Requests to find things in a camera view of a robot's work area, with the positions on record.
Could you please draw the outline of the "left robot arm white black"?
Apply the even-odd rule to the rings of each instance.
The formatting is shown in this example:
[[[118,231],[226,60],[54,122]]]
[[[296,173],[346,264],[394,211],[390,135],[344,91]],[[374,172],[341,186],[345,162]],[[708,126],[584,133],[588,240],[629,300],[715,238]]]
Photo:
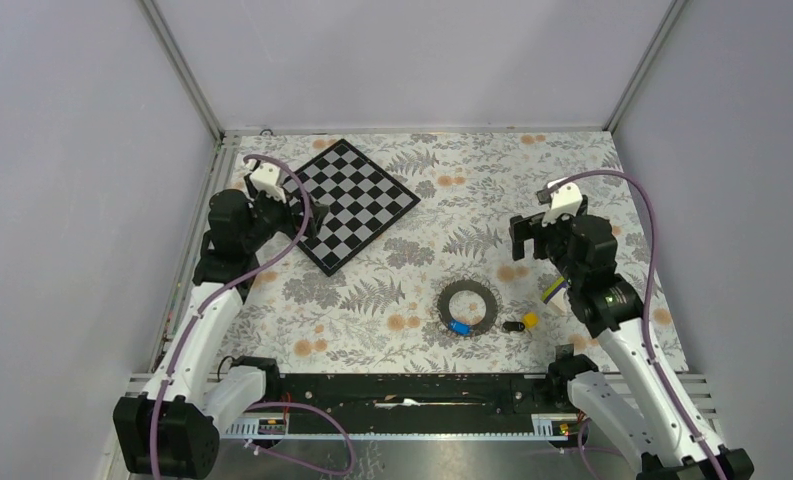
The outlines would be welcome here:
[[[120,398],[112,414],[129,472],[203,479],[221,435],[248,406],[268,411],[279,404],[283,387],[273,360],[246,359],[213,389],[209,371],[260,269],[258,250],[277,233],[293,242],[315,237],[328,212],[300,194],[275,200],[227,189],[210,199],[181,328],[142,391]]]

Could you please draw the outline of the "black white chessboard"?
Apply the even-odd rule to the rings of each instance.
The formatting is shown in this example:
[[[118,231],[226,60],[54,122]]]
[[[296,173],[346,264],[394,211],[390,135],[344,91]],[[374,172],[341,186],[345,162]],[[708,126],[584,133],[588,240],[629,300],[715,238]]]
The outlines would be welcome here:
[[[318,235],[298,247],[328,277],[420,203],[345,139],[295,171],[311,200],[329,208]]]

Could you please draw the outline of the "yellow cube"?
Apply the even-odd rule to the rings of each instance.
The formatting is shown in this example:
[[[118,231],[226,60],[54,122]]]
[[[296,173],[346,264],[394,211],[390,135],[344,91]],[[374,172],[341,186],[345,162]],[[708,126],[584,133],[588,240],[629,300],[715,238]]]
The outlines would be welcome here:
[[[529,312],[522,317],[522,323],[526,329],[534,328],[539,321],[538,315],[534,312]]]

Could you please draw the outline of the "blue key tag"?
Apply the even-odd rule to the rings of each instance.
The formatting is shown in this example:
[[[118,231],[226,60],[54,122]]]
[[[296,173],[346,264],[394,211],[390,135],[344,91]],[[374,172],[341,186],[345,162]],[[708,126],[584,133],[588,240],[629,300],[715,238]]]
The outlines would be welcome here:
[[[455,333],[456,335],[460,336],[467,336],[471,333],[471,326],[468,324],[464,324],[457,320],[451,320],[447,323],[447,328]]]

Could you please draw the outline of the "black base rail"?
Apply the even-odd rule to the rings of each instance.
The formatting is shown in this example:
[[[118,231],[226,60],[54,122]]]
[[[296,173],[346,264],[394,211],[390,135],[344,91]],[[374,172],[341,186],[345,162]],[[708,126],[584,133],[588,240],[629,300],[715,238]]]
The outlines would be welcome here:
[[[311,413],[340,434],[346,432],[340,419],[373,412],[536,414],[560,422],[572,434],[584,418],[542,374],[283,374],[277,397],[292,406],[250,411],[240,418]]]

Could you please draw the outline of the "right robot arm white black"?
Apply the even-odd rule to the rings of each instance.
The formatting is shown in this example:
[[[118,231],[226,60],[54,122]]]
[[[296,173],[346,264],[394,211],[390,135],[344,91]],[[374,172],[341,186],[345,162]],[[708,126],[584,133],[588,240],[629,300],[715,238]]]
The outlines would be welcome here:
[[[617,273],[617,240],[610,222],[580,214],[554,224],[543,217],[510,220],[512,257],[548,260],[568,283],[574,316],[585,325],[622,374],[632,398],[620,397],[584,355],[556,361],[548,370],[547,402],[575,407],[620,450],[639,479],[748,479],[755,471],[744,449],[731,449],[708,424],[670,370],[643,302]]]

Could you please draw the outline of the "floral table mat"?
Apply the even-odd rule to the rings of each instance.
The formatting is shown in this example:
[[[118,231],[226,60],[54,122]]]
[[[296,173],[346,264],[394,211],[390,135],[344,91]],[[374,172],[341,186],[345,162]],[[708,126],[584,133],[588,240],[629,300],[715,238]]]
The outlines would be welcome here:
[[[614,364],[569,313],[542,301],[557,279],[546,261],[511,258],[508,222],[539,211],[548,181],[589,172],[590,212],[609,219],[619,272],[643,290],[647,240],[606,132],[352,134],[349,141],[419,203],[332,276],[301,251],[260,274],[219,357],[277,360],[284,373],[538,373],[560,345],[603,371]],[[458,338],[439,319],[448,283],[470,278],[499,301],[498,321],[533,313],[535,327]]]

